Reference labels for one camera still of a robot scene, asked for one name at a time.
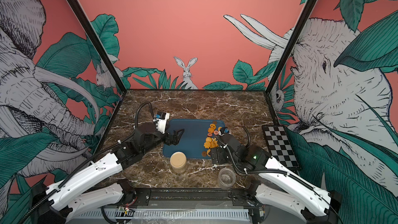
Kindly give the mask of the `pile of yellow cookies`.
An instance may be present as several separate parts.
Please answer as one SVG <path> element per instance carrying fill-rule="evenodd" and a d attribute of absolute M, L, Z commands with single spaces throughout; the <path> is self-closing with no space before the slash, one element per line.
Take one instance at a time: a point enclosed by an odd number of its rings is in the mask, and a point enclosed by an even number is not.
<path fill-rule="evenodd" d="M 225 132 L 224 125 L 222 125 L 221 123 L 219 123 L 217 121 L 213 121 L 209 125 L 209 128 L 207 129 L 207 137 L 203 144 L 203 147 L 205 148 L 205 150 L 202 151 L 202 153 L 201 153 L 202 157 L 210 157 L 211 150 L 213 148 L 219 147 L 216 136 L 222 135 L 222 134 L 224 134 L 224 132 Z"/>

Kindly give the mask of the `clear glass cookie jar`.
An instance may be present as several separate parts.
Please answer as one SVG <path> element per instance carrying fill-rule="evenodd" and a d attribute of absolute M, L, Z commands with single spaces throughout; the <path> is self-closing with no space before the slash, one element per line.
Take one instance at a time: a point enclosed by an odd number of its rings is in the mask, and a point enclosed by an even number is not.
<path fill-rule="evenodd" d="M 223 168 L 218 174 L 218 186 L 223 190 L 231 189 L 236 182 L 236 175 L 232 169 Z"/>

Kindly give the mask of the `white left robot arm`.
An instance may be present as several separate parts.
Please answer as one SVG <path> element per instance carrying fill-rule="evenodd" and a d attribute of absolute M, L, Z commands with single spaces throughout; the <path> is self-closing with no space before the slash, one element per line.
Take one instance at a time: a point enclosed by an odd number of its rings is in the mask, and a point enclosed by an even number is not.
<path fill-rule="evenodd" d="M 161 143 L 177 145 L 183 134 L 184 129 L 169 133 L 152 123 L 138 127 L 121 143 L 107 149 L 97 162 L 88 159 L 66 179 L 48 187 L 34 187 L 33 205 L 17 222 L 65 224 L 78 214 L 109 204 L 129 207 L 137 200 L 137 193 L 128 179 L 95 191 L 90 188 L 141 161 Z"/>

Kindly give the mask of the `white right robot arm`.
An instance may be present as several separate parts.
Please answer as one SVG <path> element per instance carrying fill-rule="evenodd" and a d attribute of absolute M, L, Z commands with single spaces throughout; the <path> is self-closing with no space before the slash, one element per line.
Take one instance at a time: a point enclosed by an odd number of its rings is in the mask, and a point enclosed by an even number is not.
<path fill-rule="evenodd" d="M 271 205 L 307 224 L 341 224 L 342 195 L 319 188 L 283 166 L 275 157 L 253 144 L 242 144 L 230 133 L 219 132 L 214 151 L 230 163 L 238 175 L 258 175 L 278 186 L 273 189 L 260 181 L 246 190 L 248 202 Z"/>

